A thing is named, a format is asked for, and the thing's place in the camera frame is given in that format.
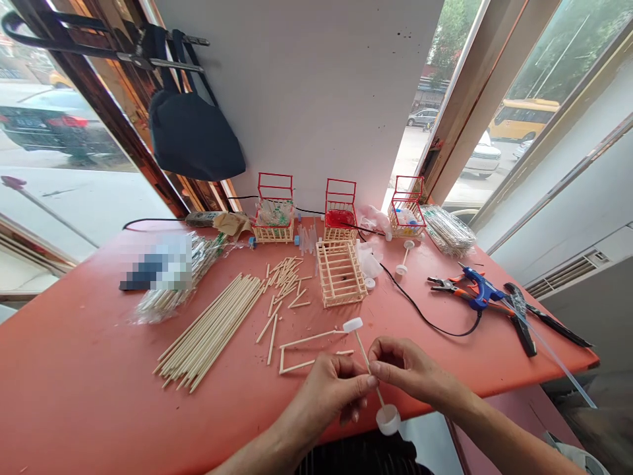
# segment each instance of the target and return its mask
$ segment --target tree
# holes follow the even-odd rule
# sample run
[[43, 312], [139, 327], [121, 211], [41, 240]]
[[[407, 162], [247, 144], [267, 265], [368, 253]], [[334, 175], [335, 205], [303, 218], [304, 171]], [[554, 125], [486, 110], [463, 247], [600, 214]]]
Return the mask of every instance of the tree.
[[632, 0], [564, 0], [507, 98], [563, 103], [632, 16]]
[[446, 0], [433, 37], [427, 64], [436, 68], [431, 75], [431, 87], [438, 89], [449, 80], [473, 26], [481, 0]]

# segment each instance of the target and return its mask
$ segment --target black backpack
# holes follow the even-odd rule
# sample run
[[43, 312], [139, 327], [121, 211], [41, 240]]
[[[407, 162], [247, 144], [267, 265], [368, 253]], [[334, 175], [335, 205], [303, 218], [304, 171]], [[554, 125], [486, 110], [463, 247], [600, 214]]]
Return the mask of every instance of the black backpack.
[[[166, 31], [155, 27], [156, 57], [167, 59]], [[174, 61], [186, 63], [185, 49], [191, 63], [200, 65], [191, 44], [184, 44], [184, 33], [172, 32], [169, 49]], [[213, 103], [209, 104], [198, 95], [191, 72], [186, 71], [193, 92], [180, 93], [183, 88], [183, 72], [176, 70], [180, 90], [171, 71], [161, 68], [164, 89], [158, 91], [150, 104], [150, 130], [154, 156], [158, 165], [169, 172], [189, 178], [220, 181], [246, 170], [244, 156], [231, 126], [218, 107], [211, 86], [204, 74], [200, 79]]]

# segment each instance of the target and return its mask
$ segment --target red table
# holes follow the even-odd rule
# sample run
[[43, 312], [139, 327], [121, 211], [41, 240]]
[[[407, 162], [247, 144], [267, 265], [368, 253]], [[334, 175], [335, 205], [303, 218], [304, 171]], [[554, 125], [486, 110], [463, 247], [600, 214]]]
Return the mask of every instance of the red table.
[[[279, 376], [278, 350], [266, 366], [269, 336], [255, 339], [266, 322], [270, 290], [259, 300], [193, 395], [170, 388], [153, 376], [156, 358], [226, 287], [238, 272], [264, 277], [284, 257], [298, 255], [292, 244], [264, 244], [251, 251], [234, 249], [202, 280], [182, 314], [159, 325], [131, 325], [129, 319], [141, 292], [124, 293], [118, 283], [129, 270], [129, 254], [142, 253], [156, 232], [186, 232], [169, 222], [136, 223], [0, 326], [0, 473], [17, 474], [195, 474], [209, 470], [264, 431], [286, 407], [309, 368]], [[211, 235], [212, 230], [202, 230]], [[384, 243], [383, 263], [392, 272], [404, 256], [403, 239]], [[497, 286], [512, 280], [484, 252], [464, 259], [484, 264], [476, 269]], [[427, 238], [409, 252], [409, 273], [402, 286], [430, 321], [454, 333], [470, 328], [475, 312], [450, 294], [430, 292], [428, 276], [460, 273], [455, 260], [442, 255]], [[314, 257], [299, 267], [314, 275]], [[485, 312], [479, 328], [465, 338], [452, 338], [424, 323], [386, 275], [360, 304], [324, 310], [318, 279], [304, 280], [309, 290], [301, 301], [312, 305], [280, 310], [276, 342], [342, 327], [362, 316], [364, 344], [382, 334], [416, 341], [440, 365], [455, 373], [480, 396], [548, 381], [563, 375], [537, 341], [539, 354], [529, 359], [506, 317]], [[528, 302], [543, 309], [526, 294]], [[586, 369], [598, 357], [569, 343], [532, 318], [572, 371]], [[312, 359], [317, 350], [354, 349], [354, 338], [314, 340], [286, 352], [286, 366]], [[393, 387], [381, 389], [403, 419], [431, 408]], [[378, 400], [358, 424], [331, 426], [323, 441], [376, 427]]]

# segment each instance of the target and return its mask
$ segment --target red metal frame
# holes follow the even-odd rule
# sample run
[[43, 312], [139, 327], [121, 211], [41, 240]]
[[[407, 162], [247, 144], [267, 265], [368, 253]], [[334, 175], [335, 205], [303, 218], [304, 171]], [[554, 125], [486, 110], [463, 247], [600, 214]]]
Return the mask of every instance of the red metal frame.
[[[279, 176], [279, 177], [286, 177], [286, 178], [290, 178], [290, 186], [289, 187], [278, 187], [278, 186], [272, 186], [272, 185], [263, 185], [262, 184], [262, 178], [264, 176]], [[274, 196], [264, 196], [264, 194], [262, 193], [262, 188], [274, 188], [274, 189], [287, 189], [290, 190], [290, 198], [284, 197], [284, 198], [280, 198], [280, 197], [274, 197]], [[259, 179], [257, 180], [257, 191], [259, 192], [259, 199], [261, 200], [281, 200], [281, 201], [294, 201], [294, 194], [292, 193], [292, 175], [282, 175], [282, 174], [270, 174], [270, 173], [265, 173], [265, 172], [259, 172]], [[255, 223], [253, 224], [253, 226], [257, 227], [257, 228], [270, 228], [270, 229], [274, 229], [274, 228], [279, 228], [279, 229], [286, 229], [289, 226], [292, 225], [292, 219], [290, 220], [290, 225], [289, 226], [260, 226], [257, 224], [258, 219], [259, 219], [259, 208], [257, 209], [257, 213], [255, 214]]]
[[[412, 181], [419, 181], [420, 183], [420, 191], [419, 192], [410, 192], [410, 191], [398, 191], [398, 180], [400, 178], [411, 178]], [[424, 219], [424, 214], [422, 213], [422, 208], [420, 208], [420, 198], [422, 197], [422, 192], [424, 190], [424, 177], [420, 177], [420, 176], [409, 176], [409, 175], [397, 175], [396, 176], [396, 189], [394, 190], [394, 196], [391, 198], [391, 209], [392, 212], [394, 213], [394, 216], [398, 216], [398, 214], [396, 213], [396, 202], [397, 203], [415, 203], [415, 207], [417, 208], [417, 211], [419, 212], [420, 216], [422, 217], [422, 224], [400, 224], [398, 223], [399, 226], [403, 227], [403, 228], [411, 228], [411, 229], [418, 229], [418, 228], [422, 228], [422, 227], [426, 227], [427, 225], [427, 221]], [[396, 195], [404, 195], [404, 197], [402, 198], [396, 198]]]
[[[353, 193], [339, 193], [336, 191], [330, 191], [330, 182], [331, 181], [337, 181], [338, 183], [350, 183], [352, 185], [354, 185], [354, 192]], [[330, 199], [330, 195], [339, 195], [339, 196], [348, 196], [351, 197], [351, 201], [335, 201], [333, 199]], [[336, 209], [336, 208], [331, 208], [329, 205], [330, 203], [336, 203], [339, 205], [351, 205], [351, 212], [354, 215], [354, 225], [356, 225], [356, 208], [354, 207], [354, 203], [356, 202], [356, 182], [355, 181], [349, 181], [349, 180], [339, 180], [336, 178], [328, 178], [328, 183], [327, 186], [325, 188], [325, 213], [327, 213], [330, 209]], [[331, 225], [327, 225], [329, 228], [337, 228], [337, 229], [349, 229], [349, 226], [331, 226]]]

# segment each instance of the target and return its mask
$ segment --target school bus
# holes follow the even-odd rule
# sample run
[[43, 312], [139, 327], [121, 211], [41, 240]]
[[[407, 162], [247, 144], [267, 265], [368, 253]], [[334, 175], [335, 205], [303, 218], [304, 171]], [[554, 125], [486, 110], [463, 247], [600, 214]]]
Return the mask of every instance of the school bus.
[[545, 99], [504, 99], [489, 125], [495, 139], [533, 140], [560, 109], [556, 101]]

